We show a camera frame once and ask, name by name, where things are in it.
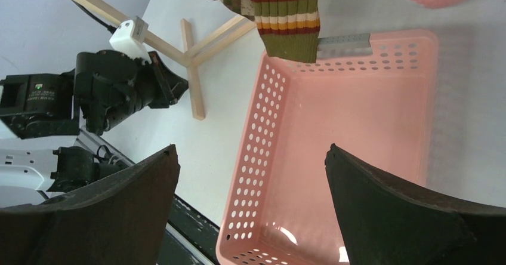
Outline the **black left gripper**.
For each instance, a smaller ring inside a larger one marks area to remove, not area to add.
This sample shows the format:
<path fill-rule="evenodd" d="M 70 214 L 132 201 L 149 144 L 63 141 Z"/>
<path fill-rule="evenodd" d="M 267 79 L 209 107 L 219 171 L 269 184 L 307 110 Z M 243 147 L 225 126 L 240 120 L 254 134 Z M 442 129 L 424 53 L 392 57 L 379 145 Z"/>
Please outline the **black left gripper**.
<path fill-rule="evenodd" d="M 88 132 L 102 135 L 149 104 L 164 109 L 178 103 L 189 89 L 188 80 L 165 66 L 156 51 L 148 52 L 156 79 L 144 74 L 149 68 L 115 50 L 81 52 L 76 56 L 73 95 Z"/>

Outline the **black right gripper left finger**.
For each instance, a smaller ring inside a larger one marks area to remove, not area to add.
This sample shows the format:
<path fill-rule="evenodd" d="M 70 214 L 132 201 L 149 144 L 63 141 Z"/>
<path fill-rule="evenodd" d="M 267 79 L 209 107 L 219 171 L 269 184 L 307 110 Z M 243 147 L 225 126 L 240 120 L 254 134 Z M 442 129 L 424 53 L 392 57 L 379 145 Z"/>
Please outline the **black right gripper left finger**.
<path fill-rule="evenodd" d="M 171 144 L 39 205 L 1 209 L 2 264 L 155 264 L 180 174 Z"/>

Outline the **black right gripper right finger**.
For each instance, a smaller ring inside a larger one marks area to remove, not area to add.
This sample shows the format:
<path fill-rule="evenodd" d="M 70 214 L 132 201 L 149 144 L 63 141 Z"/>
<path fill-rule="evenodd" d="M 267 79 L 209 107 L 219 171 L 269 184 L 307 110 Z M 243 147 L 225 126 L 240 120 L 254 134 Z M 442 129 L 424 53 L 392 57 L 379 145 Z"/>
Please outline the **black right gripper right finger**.
<path fill-rule="evenodd" d="M 325 170 L 351 264 L 505 263 L 505 208 L 435 192 L 334 144 Z"/>

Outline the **olive striped sock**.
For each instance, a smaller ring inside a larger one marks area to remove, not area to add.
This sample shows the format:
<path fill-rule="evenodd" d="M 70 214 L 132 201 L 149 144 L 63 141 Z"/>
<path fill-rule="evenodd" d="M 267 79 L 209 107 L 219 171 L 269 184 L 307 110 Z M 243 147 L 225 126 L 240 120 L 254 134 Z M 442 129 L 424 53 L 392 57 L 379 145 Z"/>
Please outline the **olive striped sock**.
<path fill-rule="evenodd" d="M 315 63 L 319 44 L 318 0 L 251 0 L 270 57 Z"/>

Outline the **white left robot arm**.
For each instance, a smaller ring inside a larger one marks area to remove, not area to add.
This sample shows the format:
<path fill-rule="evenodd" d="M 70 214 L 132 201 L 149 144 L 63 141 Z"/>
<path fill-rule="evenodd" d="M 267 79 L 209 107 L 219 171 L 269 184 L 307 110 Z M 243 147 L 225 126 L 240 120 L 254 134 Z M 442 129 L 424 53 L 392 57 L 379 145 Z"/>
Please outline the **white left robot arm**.
<path fill-rule="evenodd" d="M 131 58 L 115 50 L 81 52 L 61 74 L 9 75 L 1 81 L 1 122 L 17 138 L 102 135 L 145 107 L 178 103 L 189 82 L 156 51 Z M 127 167 L 105 145 L 56 150 L 1 151 L 1 184 L 46 196 L 67 193 Z"/>

